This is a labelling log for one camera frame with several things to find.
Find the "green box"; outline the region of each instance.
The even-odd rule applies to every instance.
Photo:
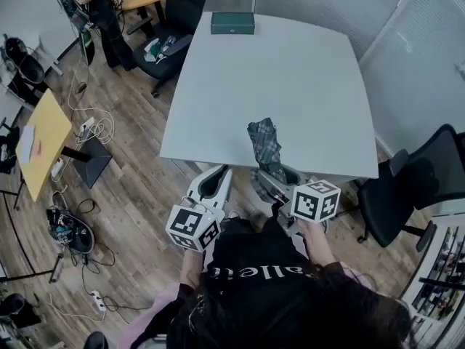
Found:
[[[254,35],[254,13],[213,12],[211,14],[211,33]]]

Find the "plaid cloth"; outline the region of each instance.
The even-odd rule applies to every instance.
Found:
[[[276,180],[287,183],[286,175],[281,166],[281,146],[276,137],[276,128],[270,118],[265,118],[257,123],[250,123],[247,128],[248,135],[252,141],[255,160],[261,170],[272,175]],[[252,187],[260,199],[267,203],[275,203],[276,200],[267,192],[258,181],[258,169],[251,170]]]

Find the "extension cord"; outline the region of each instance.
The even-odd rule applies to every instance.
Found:
[[[57,162],[56,162],[55,165],[53,166],[53,168],[52,168],[52,177],[53,177],[55,180],[57,179],[57,176],[58,176],[58,174],[60,173],[60,170],[62,169],[64,163],[65,163],[65,162],[63,161],[63,159],[58,158]]]
[[[89,120],[85,121],[81,125],[81,128],[79,128],[79,135],[84,136],[86,129],[91,129],[94,125],[95,125],[95,119],[94,117],[91,117]]]
[[[100,293],[96,289],[91,292],[91,296],[94,299],[94,302],[100,311],[103,311],[103,312],[107,311],[107,307],[103,303]]]

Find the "white table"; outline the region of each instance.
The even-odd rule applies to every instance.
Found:
[[[349,39],[255,15],[255,35],[211,35],[205,12],[177,83],[160,155],[257,167],[247,126],[270,117],[281,161],[302,172],[378,177],[371,112]]]

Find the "person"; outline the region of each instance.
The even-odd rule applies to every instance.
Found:
[[[131,349],[159,334],[168,349],[414,348],[408,309],[347,276],[323,226],[298,221],[307,255],[276,217],[260,233],[238,217],[222,222],[205,268],[203,255],[186,249],[177,299]]]
[[[77,0],[87,5],[90,20],[99,28],[102,48],[110,68],[122,65],[126,71],[136,68],[132,49],[124,41],[112,0]]]

